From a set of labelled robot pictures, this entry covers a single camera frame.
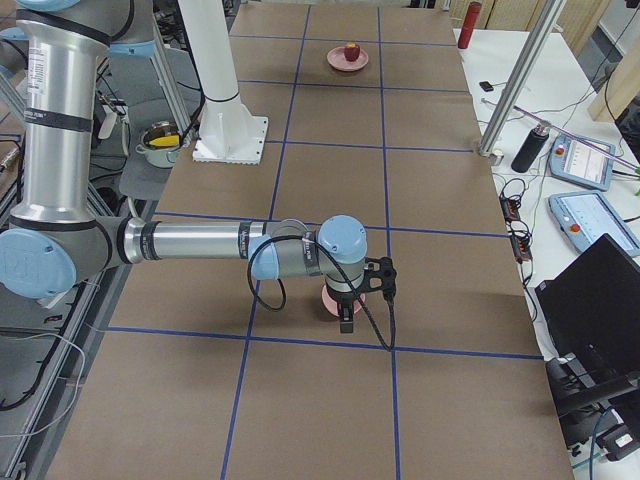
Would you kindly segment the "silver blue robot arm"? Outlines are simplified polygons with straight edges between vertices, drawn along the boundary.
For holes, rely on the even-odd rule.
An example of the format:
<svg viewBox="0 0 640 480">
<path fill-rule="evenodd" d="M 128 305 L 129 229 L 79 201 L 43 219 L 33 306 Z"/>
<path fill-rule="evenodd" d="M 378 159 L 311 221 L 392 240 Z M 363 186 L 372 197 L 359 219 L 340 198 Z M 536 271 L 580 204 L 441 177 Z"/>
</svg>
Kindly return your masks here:
<svg viewBox="0 0 640 480">
<path fill-rule="evenodd" d="M 87 207 L 98 62 L 111 47 L 154 44 L 148 1 L 22 1 L 28 87 L 24 187 L 1 236 L 1 281 L 51 297 L 109 268 L 173 258 L 244 259 L 250 281 L 323 276 L 340 329 L 353 329 L 367 272 L 366 233 L 338 215 L 310 230 L 297 220 L 151 222 L 97 217 Z"/>
</svg>

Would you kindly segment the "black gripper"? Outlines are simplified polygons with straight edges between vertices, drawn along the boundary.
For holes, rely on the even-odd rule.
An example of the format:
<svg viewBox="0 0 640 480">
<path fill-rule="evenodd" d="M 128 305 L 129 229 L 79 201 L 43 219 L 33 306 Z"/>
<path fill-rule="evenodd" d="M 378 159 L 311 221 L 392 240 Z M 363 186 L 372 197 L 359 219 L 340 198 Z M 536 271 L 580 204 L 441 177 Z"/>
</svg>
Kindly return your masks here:
<svg viewBox="0 0 640 480">
<path fill-rule="evenodd" d="M 354 298 L 343 298 L 336 301 L 337 316 L 340 318 L 339 326 L 341 334 L 351 334 L 354 330 L 353 317 L 358 306 Z"/>
</svg>

